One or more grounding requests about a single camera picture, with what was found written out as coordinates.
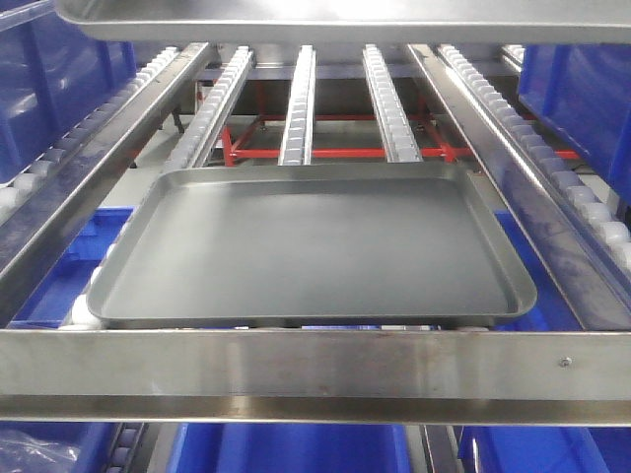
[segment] conveyor rail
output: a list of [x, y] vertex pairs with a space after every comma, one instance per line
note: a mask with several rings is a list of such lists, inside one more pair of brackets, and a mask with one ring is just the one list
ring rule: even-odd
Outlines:
[[423, 161], [384, 57], [374, 44], [368, 44], [364, 49], [364, 69], [387, 161]]
[[252, 59], [249, 48], [237, 48], [188, 129], [171, 151], [163, 172], [205, 165], [244, 88]]
[[285, 131], [280, 146], [280, 166], [309, 165], [314, 141], [314, 100], [316, 95], [316, 52], [303, 46], [289, 95]]
[[209, 52], [207, 43], [187, 47], [0, 226], [0, 322], [11, 320], [83, 228]]
[[[631, 327], [631, 281], [581, 217], [562, 183], [554, 152], [461, 55], [441, 60], [428, 46], [410, 56], [485, 167], [577, 319], [588, 330]], [[573, 172], [575, 183], [580, 182]]]

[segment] steel tray above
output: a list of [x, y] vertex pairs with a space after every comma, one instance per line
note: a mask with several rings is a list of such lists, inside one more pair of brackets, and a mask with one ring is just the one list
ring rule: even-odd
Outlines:
[[536, 289], [466, 169], [162, 176], [88, 292], [110, 328], [492, 325]]
[[628, 0], [57, 0], [102, 39], [631, 42]]

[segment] metal tray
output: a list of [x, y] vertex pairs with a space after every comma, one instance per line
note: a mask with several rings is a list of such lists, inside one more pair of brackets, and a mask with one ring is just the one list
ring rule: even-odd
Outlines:
[[492, 325], [536, 289], [455, 165], [160, 177], [88, 292], [110, 328]]
[[628, 0], [57, 0], [101, 39], [631, 42]]

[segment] stainless steel frame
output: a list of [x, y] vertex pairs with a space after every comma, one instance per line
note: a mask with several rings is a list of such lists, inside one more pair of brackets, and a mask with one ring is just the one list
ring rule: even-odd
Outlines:
[[0, 32], [14, 28], [54, 11], [51, 0], [39, 0], [23, 7], [0, 13]]
[[631, 334], [0, 331], [0, 418], [628, 425]]

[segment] screw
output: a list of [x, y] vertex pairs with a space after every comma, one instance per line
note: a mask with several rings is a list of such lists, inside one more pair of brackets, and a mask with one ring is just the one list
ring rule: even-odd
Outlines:
[[559, 360], [559, 367], [561, 368], [568, 368], [570, 365], [572, 365], [572, 359], [570, 357], [565, 357]]

